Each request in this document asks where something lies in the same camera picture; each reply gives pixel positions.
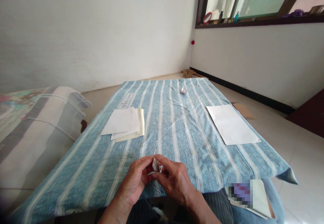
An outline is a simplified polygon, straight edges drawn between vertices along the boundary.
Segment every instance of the black baseboard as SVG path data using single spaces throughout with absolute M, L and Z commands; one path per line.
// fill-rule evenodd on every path
M 260 95 L 260 94 L 258 94 L 256 92 L 250 91 L 250 90 L 248 90 L 248 89 L 246 89 L 244 87 L 240 87 L 238 85 L 235 85 L 233 83 L 230 83 L 230 82 L 225 81 L 223 79 L 220 79 L 218 77 L 212 76 L 210 74 L 207 74 L 207 73 L 202 72 L 200 70 L 197 70 L 195 68 L 190 67 L 190 69 L 194 70 L 195 72 L 197 72 L 198 74 L 200 74 L 202 76 L 208 77 L 211 81 L 216 82 L 219 85 L 222 85 L 222 86 L 227 87 L 227 88 L 229 88 L 229 89 L 231 89 L 233 91 L 236 91 L 236 92 L 238 92 L 238 93 L 240 93 L 240 94 L 242 94 L 244 96 L 247 96 L 247 97 L 249 97 L 249 98 L 251 98 L 251 99 L 253 99 L 255 101 L 258 101 L 258 102 L 260 102 L 260 103 L 262 103 L 264 105 L 267 105 L 270 108 L 278 110 L 278 111 L 280 111 L 280 112 L 282 112 L 284 114 L 289 115 L 289 114 L 291 114 L 292 112 L 295 111 L 294 108 L 292 108 L 292 107 L 290 107 L 290 106 L 288 106 L 286 104 L 280 103 L 280 102 L 278 102 L 276 100 L 270 99 L 270 98 L 268 98 L 266 96 L 263 96 L 263 95 Z

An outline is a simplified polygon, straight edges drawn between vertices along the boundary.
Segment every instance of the window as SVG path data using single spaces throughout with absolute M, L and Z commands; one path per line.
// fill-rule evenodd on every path
M 324 22 L 323 14 L 324 0 L 198 0 L 196 28 Z

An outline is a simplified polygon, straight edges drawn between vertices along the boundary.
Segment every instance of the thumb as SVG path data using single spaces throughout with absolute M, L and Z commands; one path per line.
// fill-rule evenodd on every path
M 160 172 L 153 173 L 152 177 L 156 179 L 164 189 L 170 184 L 166 176 Z

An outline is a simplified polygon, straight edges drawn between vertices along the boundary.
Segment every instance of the striped tablecloth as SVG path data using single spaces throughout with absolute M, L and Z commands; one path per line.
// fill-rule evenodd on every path
M 183 95 L 181 88 L 188 93 Z M 100 136 L 112 111 L 133 93 L 128 107 L 144 109 L 145 135 L 116 143 Z M 206 106 L 230 102 L 205 78 L 128 81 L 110 98 L 70 151 L 12 218 L 23 223 L 105 207 L 127 173 L 129 165 L 157 150 L 187 165 L 193 185 L 201 192 L 216 192 L 233 176 L 277 176 L 296 184 L 292 169 L 250 126 L 260 143 L 224 144 Z M 156 182 L 143 197 L 165 195 Z

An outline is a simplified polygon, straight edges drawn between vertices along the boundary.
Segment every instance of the hand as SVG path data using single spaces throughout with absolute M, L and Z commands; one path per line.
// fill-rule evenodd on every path
M 171 161 L 162 155 L 155 155 L 154 157 L 163 165 L 163 168 L 161 173 L 153 173 L 152 177 L 162 185 L 165 193 L 178 204 L 184 207 L 192 205 L 200 192 L 192 185 L 186 165 Z
M 146 156 L 130 165 L 116 193 L 119 199 L 130 206 L 133 206 L 138 201 L 145 185 L 154 180 L 152 175 L 148 175 L 150 172 L 154 172 L 152 167 L 153 159 L 154 156 Z

